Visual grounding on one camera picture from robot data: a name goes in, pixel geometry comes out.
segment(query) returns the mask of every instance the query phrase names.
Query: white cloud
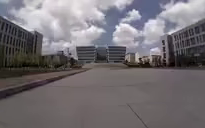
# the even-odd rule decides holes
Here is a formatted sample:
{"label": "white cloud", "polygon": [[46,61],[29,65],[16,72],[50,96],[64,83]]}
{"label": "white cloud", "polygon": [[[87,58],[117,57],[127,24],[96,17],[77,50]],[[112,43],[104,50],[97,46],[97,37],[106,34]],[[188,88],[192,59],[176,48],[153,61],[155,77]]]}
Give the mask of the white cloud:
{"label": "white cloud", "polygon": [[8,4],[10,2],[10,0],[0,0],[0,3],[3,3],[3,4]]}
{"label": "white cloud", "polygon": [[105,23],[110,8],[123,10],[133,0],[23,0],[24,6],[12,8],[17,22],[35,29],[53,43],[92,44],[105,31],[95,24]]}
{"label": "white cloud", "polygon": [[159,47],[150,49],[150,55],[161,55],[161,50]]}
{"label": "white cloud", "polygon": [[139,37],[140,32],[136,28],[126,23],[120,23],[116,26],[116,30],[113,33],[113,42],[116,45],[131,48],[138,46]]}
{"label": "white cloud", "polygon": [[138,10],[133,9],[127,13],[127,16],[121,19],[122,23],[131,23],[132,21],[140,20],[142,16],[140,15]]}
{"label": "white cloud", "polygon": [[[161,4],[163,11],[154,19],[149,19],[143,28],[144,44],[158,43],[160,36],[171,34],[176,30],[205,18],[205,0],[188,0]],[[175,27],[167,27],[167,22]]]}
{"label": "white cloud", "polygon": [[143,36],[145,37],[143,43],[156,43],[160,39],[160,36],[164,34],[164,28],[165,22],[159,17],[148,20],[143,28]]}
{"label": "white cloud", "polygon": [[205,0],[177,2],[160,13],[160,17],[182,28],[205,18]]}
{"label": "white cloud", "polygon": [[105,33],[104,29],[91,26],[81,31],[73,31],[72,41],[75,45],[89,45],[92,41],[98,39],[101,34]]}

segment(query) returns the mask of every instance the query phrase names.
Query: curb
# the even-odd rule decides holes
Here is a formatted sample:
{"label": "curb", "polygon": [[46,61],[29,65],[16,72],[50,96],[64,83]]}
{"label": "curb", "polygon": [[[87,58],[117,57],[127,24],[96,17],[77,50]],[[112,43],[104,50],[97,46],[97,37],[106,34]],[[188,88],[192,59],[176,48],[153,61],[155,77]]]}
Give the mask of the curb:
{"label": "curb", "polygon": [[73,76],[75,74],[86,72],[88,70],[89,69],[79,71],[79,72],[75,72],[75,73],[71,73],[71,74],[67,74],[67,75],[56,76],[56,77],[48,78],[48,79],[45,79],[45,80],[34,81],[34,82],[27,83],[27,84],[22,84],[22,85],[19,85],[19,86],[15,86],[15,87],[8,87],[8,88],[5,88],[5,89],[0,89],[0,99],[8,98],[12,95],[15,95],[15,94],[18,94],[18,93],[21,93],[21,92],[24,92],[24,91],[39,87],[39,86],[43,86],[45,84],[52,83],[54,81],[63,79],[65,77],[69,77],[69,76]]}

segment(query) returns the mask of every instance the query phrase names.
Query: blue sky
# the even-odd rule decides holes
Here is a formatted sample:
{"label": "blue sky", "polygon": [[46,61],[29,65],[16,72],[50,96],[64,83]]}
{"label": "blue sky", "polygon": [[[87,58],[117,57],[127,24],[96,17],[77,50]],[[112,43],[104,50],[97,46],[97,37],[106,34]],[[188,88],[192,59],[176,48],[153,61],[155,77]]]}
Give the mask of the blue sky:
{"label": "blue sky", "polygon": [[0,0],[0,15],[43,33],[44,54],[108,44],[148,55],[164,34],[204,18],[205,0]]}

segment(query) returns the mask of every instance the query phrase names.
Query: paved plaza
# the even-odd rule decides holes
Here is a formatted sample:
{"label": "paved plaza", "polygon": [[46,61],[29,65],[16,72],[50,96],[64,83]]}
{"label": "paved plaza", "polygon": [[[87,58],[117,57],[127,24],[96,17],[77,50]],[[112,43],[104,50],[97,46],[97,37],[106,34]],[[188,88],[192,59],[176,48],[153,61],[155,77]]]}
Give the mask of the paved plaza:
{"label": "paved plaza", "polygon": [[93,68],[0,100],[0,128],[205,128],[205,71]]}

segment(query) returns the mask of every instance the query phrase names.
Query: building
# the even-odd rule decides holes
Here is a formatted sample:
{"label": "building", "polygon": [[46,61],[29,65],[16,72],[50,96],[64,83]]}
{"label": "building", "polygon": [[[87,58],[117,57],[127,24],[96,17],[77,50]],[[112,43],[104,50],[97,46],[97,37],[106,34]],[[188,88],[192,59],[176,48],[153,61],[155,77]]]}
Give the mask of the building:
{"label": "building", "polygon": [[49,66],[62,66],[68,63],[68,57],[63,52],[57,54],[43,55],[42,61]]}
{"label": "building", "polygon": [[136,52],[136,53],[135,53],[135,62],[136,62],[136,63],[140,63],[140,62],[141,62],[141,57],[140,57],[139,52]]}
{"label": "building", "polygon": [[171,35],[161,37],[161,58],[163,66],[174,66],[174,47]]}
{"label": "building", "polygon": [[96,60],[95,46],[79,46],[76,47],[79,63],[92,63]]}
{"label": "building", "polygon": [[96,48],[96,62],[107,62],[107,48],[106,47]]}
{"label": "building", "polygon": [[161,55],[150,55],[149,61],[152,67],[159,67],[161,66]]}
{"label": "building", "polygon": [[42,34],[29,32],[0,16],[0,65],[12,65],[17,54],[40,56],[42,40]]}
{"label": "building", "polygon": [[147,64],[150,62],[149,56],[143,56],[142,58],[140,58],[142,61],[142,64]]}
{"label": "building", "polygon": [[172,34],[177,66],[205,64],[205,19]]}
{"label": "building", "polygon": [[108,62],[109,63],[124,63],[126,47],[123,46],[108,46]]}
{"label": "building", "polygon": [[135,63],[135,53],[127,53],[125,55],[125,61],[128,63]]}
{"label": "building", "polygon": [[108,46],[79,46],[76,47],[78,61],[81,63],[112,62],[123,63],[125,61],[126,47]]}

